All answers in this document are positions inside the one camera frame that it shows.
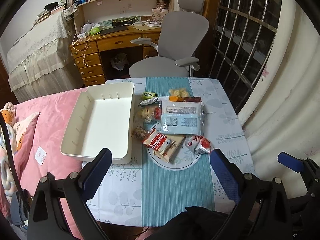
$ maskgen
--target wooden desk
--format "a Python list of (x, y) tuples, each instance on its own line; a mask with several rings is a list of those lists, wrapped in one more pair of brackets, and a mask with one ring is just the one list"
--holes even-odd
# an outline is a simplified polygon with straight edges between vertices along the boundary
[(131, 40), (137, 38), (152, 38), (154, 43), (158, 43), (161, 28), (140, 31), (138, 29), (128, 27), (126, 31), (116, 32), (100, 36), (97, 34), (95, 36), (87, 37), (88, 45), (87, 49), (84, 50), (86, 46), (85, 42), (80, 42), (76, 46), (70, 45), (72, 55), (75, 58), (76, 65), (79, 72), (84, 80), (86, 86), (104, 84), (108, 80), (108, 70), (103, 66), (101, 60), (101, 52), (113, 49), (129, 48), (129, 47), (141, 47), (143, 57), (140, 59), (152, 56), (157, 56), (157, 51), (149, 45), (139, 46), (134, 43), (130, 43)]

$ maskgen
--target pink bedsheet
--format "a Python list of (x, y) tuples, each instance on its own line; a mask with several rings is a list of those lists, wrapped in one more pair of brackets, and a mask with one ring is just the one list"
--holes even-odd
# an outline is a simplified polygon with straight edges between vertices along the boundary
[[(35, 98), (16, 105), (16, 119), (23, 120), (30, 114), (39, 111), (33, 146), (20, 180), (22, 188), (34, 195), (39, 179), (49, 171), (56, 179), (63, 179), (73, 171), (80, 171), (82, 162), (62, 155), (60, 146), (64, 131), (68, 124), (73, 107), (84, 89), (76, 89), (63, 93)], [(46, 153), (46, 158), (40, 166), (35, 160), (38, 147)], [(72, 218), (65, 199), (61, 200), (66, 219), (75, 237), (82, 238)]]

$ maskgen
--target metal bolt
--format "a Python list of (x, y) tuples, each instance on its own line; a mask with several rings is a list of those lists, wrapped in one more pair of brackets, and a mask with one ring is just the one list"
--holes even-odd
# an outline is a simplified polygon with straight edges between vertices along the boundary
[(249, 173), (245, 173), (244, 174), (244, 178), (247, 179), (247, 180), (251, 180), (252, 179), (252, 175), (249, 174)]
[(43, 177), (41, 177), (40, 182), (44, 183), (47, 181), (47, 179), (48, 179), (47, 176), (43, 176)]
[(281, 183), (281, 179), (278, 178), (278, 177), (275, 177), (275, 182), (278, 183), (278, 184), (280, 184), (280, 183)]
[(75, 179), (76, 177), (78, 177), (78, 172), (74, 171), (74, 172), (70, 173), (69, 177), (70, 177), (70, 179)]

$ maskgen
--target chair armrest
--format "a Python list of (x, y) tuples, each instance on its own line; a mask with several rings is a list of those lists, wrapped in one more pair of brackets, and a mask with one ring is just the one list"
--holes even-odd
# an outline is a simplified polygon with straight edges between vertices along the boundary
[(151, 38), (138, 38), (130, 41), (130, 43), (139, 44), (139, 45), (148, 44), (154, 47), (156, 50), (158, 49), (158, 45), (152, 42)]
[(187, 67), (197, 62), (199, 62), (199, 59), (197, 59), (196, 57), (185, 57), (185, 58), (176, 60), (174, 63), (179, 67)]

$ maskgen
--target blue gripper pad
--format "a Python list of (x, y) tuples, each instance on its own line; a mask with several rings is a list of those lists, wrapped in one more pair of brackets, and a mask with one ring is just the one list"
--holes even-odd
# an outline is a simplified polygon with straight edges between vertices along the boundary
[(278, 155), (278, 162), (295, 172), (303, 172), (303, 162), (285, 152)]
[(90, 171), (82, 182), (81, 197), (84, 201), (92, 199), (97, 192), (100, 183), (109, 170), (112, 163), (112, 154), (109, 149), (102, 149), (95, 159), (87, 163), (82, 171)]
[(216, 173), (228, 199), (238, 204), (240, 201), (239, 185), (224, 162), (220, 159), (216, 150), (213, 150), (210, 154), (210, 165)]

